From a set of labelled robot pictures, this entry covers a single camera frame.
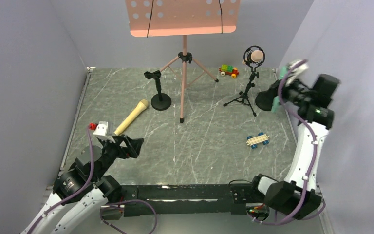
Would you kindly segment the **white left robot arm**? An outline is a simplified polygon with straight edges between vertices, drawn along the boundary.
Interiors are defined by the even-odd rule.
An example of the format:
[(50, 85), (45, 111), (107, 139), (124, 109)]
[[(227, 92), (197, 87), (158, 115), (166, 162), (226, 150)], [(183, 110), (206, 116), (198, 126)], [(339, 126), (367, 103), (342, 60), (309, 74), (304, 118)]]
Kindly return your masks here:
[(76, 227), (92, 208), (118, 202), (125, 196), (119, 182), (106, 171), (116, 159), (138, 158), (143, 138), (113, 136), (113, 141), (92, 142), (75, 158), (70, 168), (54, 181), (52, 191), (24, 234), (49, 234)]

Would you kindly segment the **pink microphone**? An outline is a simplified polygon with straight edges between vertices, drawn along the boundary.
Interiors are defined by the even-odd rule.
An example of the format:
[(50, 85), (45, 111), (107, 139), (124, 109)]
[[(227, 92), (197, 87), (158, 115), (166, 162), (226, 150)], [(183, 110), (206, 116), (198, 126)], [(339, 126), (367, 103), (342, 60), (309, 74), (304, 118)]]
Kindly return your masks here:
[(248, 51), (243, 55), (242, 64), (252, 64), (261, 62), (264, 59), (264, 53), (261, 50)]

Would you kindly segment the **yellow microphone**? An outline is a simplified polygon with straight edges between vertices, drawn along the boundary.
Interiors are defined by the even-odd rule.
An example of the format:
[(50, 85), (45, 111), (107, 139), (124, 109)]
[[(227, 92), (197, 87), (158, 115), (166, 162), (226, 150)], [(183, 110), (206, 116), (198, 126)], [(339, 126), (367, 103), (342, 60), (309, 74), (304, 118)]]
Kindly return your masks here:
[(137, 106), (132, 110), (132, 112), (120, 123), (120, 125), (113, 132), (115, 135), (122, 134), (132, 123), (133, 121), (148, 108), (149, 102), (146, 99), (143, 99), (138, 102)]

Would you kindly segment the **teal microphone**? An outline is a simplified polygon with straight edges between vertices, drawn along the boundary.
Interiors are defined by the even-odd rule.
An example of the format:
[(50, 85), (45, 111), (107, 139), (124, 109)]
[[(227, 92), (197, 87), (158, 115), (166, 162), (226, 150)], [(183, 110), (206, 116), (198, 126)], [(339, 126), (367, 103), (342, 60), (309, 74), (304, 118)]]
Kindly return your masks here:
[(275, 96), (273, 98), (272, 109), (271, 109), (272, 113), (275, 113), (278, 110), (279, 106), (281, 105), (281, 101), (279, 98), (279, 91), (280, 91), (279, 85), (281, 83), (281, 80), (287, 75), (289, 67), (290, 67), (290, 63), (287, 63), (284, 67), (281, 68), (279, 72), (279, 76), (277, 78), (278, 90), (276, 91)]

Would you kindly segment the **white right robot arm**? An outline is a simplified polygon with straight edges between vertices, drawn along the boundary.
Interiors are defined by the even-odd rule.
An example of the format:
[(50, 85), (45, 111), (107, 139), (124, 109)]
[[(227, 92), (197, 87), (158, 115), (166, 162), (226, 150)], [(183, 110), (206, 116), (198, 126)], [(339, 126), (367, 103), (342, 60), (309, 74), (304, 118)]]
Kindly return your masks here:
[(333, 125), (334, 111), (328, 108), (340, 80), (328, 74), (319, 74), (313, 87), (306, 87), (299, 79), (290, 84), (277, 81), (263, 95), (272, 97), (276, 92), (282, 105), (290, 102), (298, 107), (289, 111), (299, 120), (298, 141), (287, 176), (277, 181), (259, 174), (252, 180), (252, 192), (263, 198), (264, 204), (285, 215), (274, 225), (293, 220), (309, 219), (318, 207), (325, 207), (322, 197), (316, 193), (317, 168), (320, 152)]

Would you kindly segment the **black tripod microphone stand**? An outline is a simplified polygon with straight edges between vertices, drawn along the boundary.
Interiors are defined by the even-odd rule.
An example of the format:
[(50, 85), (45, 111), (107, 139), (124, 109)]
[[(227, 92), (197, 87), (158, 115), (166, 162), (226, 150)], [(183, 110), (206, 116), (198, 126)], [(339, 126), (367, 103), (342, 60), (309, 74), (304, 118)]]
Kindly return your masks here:
[(253, 114), (254, 117), (257, 116), (256, 112), (254, 111), (253, 107), (252, 107), (252, 104), (249, 100), (249, 95), (248, 95), (248, 92), (251, 88), (255, 87), (255, 83), (254, 83), (254, 80), (255, 78), (259, 78), (259, 72), (257, 71), (257, 69), (264, 63), (265, 61), (265, 52), (264, 50), (260, 47), (260, 46), (257, 46), (257, 45), (253, 45), (253, 46), (250, 46), (246, 49), (245, 52), (252, 52), (252, 51), (256, 51), (256, 50), (261, 50), (263, 51), (264, 53), (264, 59), (261, 61), (261, 62), (257, 62), (257, 63), (252, 63), (252, 64), (245, 64), (246, 66), (248, 66), (250, 68), (250, 71), (251, 71), (251, 74), (250, 74), (250, 77), (249, 77), (249, 82), (247, 83), (246, 85), (246, 88), (245, 88), (245, 91), (240, 91), (239, 92), (239, 96), (227, 103), (224, 103), (223, 106), (226, 107), (227, 105), (233, 103), (233, 102), (237, 102), (237, 103), (240, 103), (240, 104), (243, 104), (245, 106), (248, 106), (250, 107), (251, 109), (251, 112)]

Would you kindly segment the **black round-base mic stand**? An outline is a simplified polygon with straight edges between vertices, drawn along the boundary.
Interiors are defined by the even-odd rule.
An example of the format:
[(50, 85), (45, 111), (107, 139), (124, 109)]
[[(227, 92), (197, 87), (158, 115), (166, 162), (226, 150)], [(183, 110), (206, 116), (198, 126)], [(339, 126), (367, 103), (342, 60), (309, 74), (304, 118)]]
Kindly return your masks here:
[(144, 77), (146, 79), (153, 79), (155, 81), (155, 86), (157, 94), (151, 98), (151, 106), (157, 111), (164, 111), (171, 106), (171, 98), (169, 95), (162, 93), (161, 86), (161, 72), (159, 70), (154, 72), (144, 72)]
[(278, 96), (280, 80), (276, 80), (270, 87), (265, 90), (258, 92), (255, 98), (255, 104), (258, 108), (263, 111), (276, 112), (279, 106), (281, 106)]

